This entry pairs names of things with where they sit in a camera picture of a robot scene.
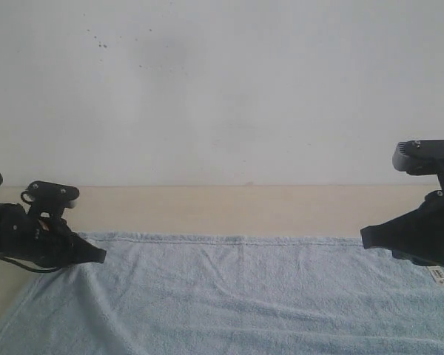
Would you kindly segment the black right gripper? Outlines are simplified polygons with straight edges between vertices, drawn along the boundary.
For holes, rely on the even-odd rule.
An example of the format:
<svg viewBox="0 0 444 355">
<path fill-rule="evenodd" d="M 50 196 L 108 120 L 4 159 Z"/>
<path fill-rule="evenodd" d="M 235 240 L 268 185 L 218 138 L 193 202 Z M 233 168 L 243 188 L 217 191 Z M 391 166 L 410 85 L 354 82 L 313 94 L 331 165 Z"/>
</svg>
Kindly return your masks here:
<svg viewBox="0 0 444 355">
<path fill-rule="evenodd" d="M 426 195 L 412 212 L 360 230 L 364 249 L 392 250 L 394 259 L 444 267 L 444 192 Z"/>
</svg>

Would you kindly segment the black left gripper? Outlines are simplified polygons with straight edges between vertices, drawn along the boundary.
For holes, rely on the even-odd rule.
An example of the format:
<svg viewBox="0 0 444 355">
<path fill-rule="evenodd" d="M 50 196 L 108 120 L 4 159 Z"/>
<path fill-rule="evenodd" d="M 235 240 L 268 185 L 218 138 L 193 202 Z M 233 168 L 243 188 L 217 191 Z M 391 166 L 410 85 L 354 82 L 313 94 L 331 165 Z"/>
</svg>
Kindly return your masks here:
<svg viewBox="0 0 444 355">
<path fill-rule="evenodd" d="M 104 263 L 107 251 L 80 238 L 67 223 L 48 229 L 19 203 L 0 203 L 0 260 L 40 268 Z"/>
</svg>

